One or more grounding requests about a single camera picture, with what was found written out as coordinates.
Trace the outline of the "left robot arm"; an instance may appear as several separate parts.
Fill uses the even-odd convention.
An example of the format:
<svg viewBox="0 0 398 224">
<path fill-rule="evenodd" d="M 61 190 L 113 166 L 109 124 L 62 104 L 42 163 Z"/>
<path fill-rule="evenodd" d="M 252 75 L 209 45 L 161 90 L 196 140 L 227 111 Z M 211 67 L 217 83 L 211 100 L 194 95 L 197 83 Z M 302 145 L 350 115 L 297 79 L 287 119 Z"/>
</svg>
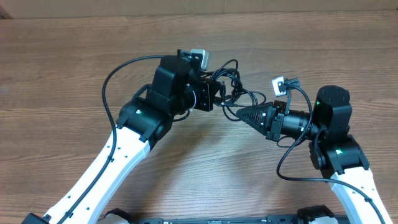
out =
<svg viewBox="0 0 398 224">
<path fill-rule="evenodd" d="M 44 216 L 24 223 L 96 223 L 130 171 L 171 129 L 194 109 L 211 111 L 219 83 L 203 78 L 208 52 L 178 50 L 160 55 L 152 83 L 142 86 L 111 120 L 104 148 L 72 189 Z"/>
</svg>

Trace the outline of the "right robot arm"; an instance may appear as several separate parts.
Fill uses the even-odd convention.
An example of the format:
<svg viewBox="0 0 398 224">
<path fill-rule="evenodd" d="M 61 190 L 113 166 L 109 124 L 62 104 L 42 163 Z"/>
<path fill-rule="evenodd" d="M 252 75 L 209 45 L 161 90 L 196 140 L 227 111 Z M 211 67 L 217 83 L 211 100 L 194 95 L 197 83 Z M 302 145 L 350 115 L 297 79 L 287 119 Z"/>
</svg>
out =
<svg viewBox="0 0 398 224">
<path fill-rule="evenodd" d="M 322 177 L 288 177 L 294 182 L 325 182 L 330 185 L 350 223 L 391 223 L 377 192 L 370 163 L 361 146 L 349 134 L 352 114 L 349 91 L 327 85 L 319 89 L 307 113 L 289 111 L 289 103 L 275 101 L 242 108 L 236 115 L 268 140 L 284 137 L 295 141 L 291 152 L 309 141 L 310 158 Z"/>
</svg>

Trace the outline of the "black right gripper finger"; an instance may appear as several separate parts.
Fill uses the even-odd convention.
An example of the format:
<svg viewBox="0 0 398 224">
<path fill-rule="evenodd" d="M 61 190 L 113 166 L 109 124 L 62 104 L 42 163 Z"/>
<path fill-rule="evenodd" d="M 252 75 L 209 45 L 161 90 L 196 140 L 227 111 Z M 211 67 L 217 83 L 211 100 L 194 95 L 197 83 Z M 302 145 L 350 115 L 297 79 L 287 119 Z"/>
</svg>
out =
<svg viewBox="0 0 398 224">
<path fill-rule="evenodd" d="M 241 109 L 236 112 L 237 117 L 254 128 L 256 131 L 266 136 L 267 130 L 271 124 L 271 109 L 267 114 L 254 113 L 254 114 L 241 114 Z"/>
<path fill-rule="evenodd" d="M 254 113 L 265 113 L 267 114 L 268 111 L 272 108 L 273 102 L 264 103 L 261 105 L 257 105 L 254 107 L 247 107 L 241 109 L 241 114 L 254 114 Z"/>
</svg>

